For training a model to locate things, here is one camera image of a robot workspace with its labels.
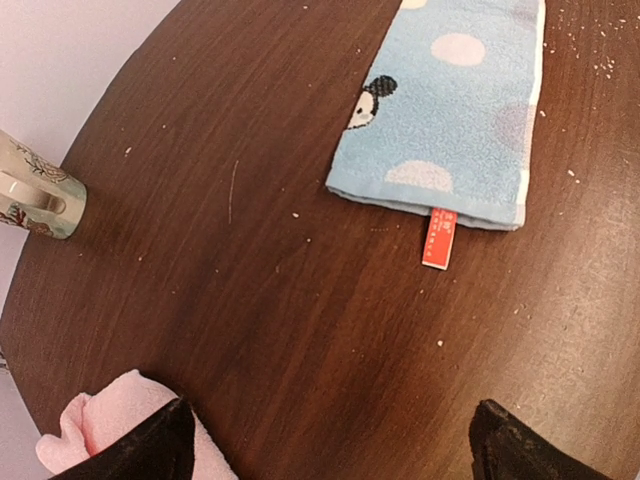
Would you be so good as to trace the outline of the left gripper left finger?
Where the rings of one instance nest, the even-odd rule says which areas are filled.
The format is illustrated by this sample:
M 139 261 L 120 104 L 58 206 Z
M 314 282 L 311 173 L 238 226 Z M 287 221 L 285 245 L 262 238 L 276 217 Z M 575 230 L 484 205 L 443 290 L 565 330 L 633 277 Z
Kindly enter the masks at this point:
M 101 453 L 55 476 L 58 480 L 190 479 L 195 464 L 195 419 L 174 399 Z

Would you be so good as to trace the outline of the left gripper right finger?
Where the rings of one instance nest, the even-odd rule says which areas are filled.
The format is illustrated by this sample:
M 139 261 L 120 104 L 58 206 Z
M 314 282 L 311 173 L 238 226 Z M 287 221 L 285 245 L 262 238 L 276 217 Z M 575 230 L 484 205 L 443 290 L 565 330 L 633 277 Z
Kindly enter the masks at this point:
M 475 479 L 604 479 L 557 449 L 492 399 L 480 401 L 469 426 Z

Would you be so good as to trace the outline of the pink towel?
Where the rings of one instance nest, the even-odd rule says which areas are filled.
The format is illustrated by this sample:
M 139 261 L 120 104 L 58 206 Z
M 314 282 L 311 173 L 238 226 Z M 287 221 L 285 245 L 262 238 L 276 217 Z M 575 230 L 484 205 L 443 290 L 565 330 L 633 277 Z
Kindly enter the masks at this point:
M 139 370 L 126 372 L 95 395 L 81 393 L 73 398 L 61 413 L 60 434 L 46 434 L 37 442 L 37 457 L 55 478 L 106 450 L 177 398 L 182 397 Z M 195 464 L 190 479 L 235 479 L 237 475 L 191 410 L 195 419 Z

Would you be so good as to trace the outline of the blue polka dot towel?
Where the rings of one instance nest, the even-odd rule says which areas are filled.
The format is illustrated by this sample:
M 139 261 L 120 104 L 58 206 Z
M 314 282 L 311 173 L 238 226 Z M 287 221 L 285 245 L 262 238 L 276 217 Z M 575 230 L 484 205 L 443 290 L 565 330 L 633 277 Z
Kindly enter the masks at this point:
M 404 1 L 326 180 L 345 199 L 429 218 L 424 265 L 446 269 L 457 225 L 523 226 L 545 5 Z

